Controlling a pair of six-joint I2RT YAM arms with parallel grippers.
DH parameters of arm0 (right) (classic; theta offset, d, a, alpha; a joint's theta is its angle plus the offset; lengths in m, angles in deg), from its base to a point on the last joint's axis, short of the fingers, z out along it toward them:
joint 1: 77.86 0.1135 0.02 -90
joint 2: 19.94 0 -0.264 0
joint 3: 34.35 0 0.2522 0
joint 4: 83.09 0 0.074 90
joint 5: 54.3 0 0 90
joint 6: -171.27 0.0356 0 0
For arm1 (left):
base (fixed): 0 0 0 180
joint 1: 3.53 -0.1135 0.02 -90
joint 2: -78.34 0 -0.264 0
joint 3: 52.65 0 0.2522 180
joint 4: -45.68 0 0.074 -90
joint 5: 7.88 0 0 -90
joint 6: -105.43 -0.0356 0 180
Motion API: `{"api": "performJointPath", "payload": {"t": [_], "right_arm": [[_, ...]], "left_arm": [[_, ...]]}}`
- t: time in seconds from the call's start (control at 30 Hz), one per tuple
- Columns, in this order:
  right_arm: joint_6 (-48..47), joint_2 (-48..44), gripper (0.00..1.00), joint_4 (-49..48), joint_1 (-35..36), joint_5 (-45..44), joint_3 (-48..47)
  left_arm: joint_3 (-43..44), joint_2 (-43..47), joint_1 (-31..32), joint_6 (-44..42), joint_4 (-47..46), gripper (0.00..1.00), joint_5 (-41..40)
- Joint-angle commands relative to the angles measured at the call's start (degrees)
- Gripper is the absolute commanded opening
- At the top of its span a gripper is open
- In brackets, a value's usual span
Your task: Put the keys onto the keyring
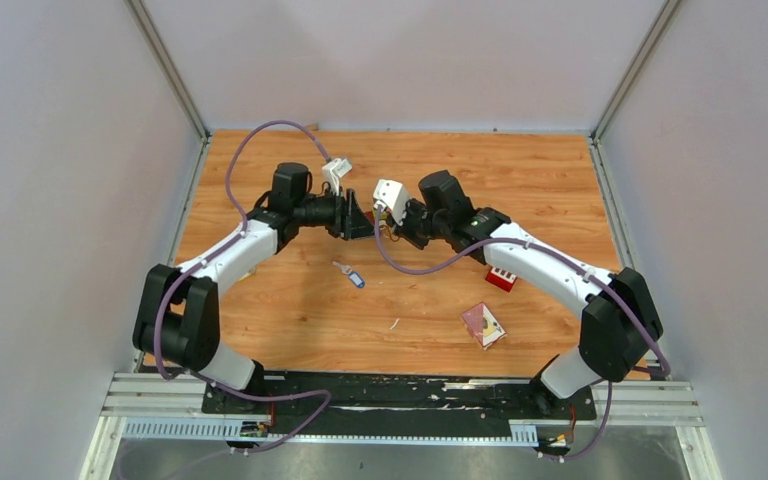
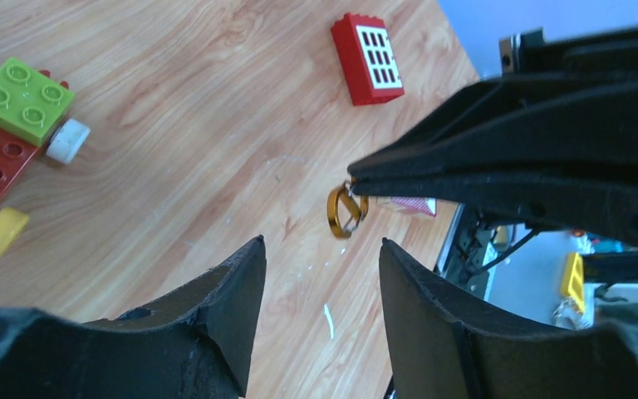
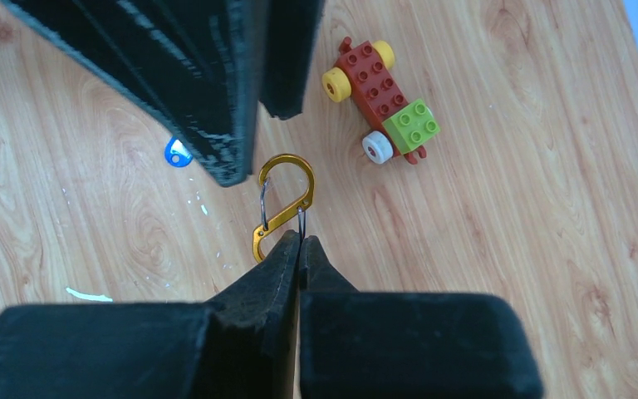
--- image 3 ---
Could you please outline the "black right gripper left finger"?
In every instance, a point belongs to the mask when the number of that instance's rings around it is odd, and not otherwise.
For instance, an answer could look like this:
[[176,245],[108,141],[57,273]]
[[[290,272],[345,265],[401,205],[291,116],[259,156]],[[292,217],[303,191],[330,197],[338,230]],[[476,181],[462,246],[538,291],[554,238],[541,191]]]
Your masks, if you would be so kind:
[[299,233],[203,302],[29,304],[0,313],[0,398],[288,393]]

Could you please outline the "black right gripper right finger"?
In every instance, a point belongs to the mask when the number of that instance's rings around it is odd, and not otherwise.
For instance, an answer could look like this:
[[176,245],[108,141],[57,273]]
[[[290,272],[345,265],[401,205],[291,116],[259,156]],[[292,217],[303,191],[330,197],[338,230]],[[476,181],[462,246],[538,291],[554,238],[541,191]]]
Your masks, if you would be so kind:
[[303,397],[543,397],[523,324],[502,298],[361,292],[315,236],[298,266]]

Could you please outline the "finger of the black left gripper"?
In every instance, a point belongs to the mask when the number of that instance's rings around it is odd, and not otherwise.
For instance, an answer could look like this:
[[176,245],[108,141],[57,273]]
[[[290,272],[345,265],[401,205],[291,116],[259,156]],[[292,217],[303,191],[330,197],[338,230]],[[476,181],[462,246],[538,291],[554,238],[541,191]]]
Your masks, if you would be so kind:
[[270,2],[260,101],[272,117],[302,113],[324,6],[324,0]]
[[264,1],[8,1],[179,139],[221,186],[252,171]]

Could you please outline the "silver key with blue tag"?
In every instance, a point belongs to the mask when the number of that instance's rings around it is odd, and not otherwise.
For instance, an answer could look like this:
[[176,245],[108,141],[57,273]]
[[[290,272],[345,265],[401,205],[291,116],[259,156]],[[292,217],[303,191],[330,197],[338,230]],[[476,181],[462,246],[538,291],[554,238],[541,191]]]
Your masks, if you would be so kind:
[[169,165],[176,168],[184,168],[193,160],[191,153],[175,138],[171,138],[164,148],[164,157]]

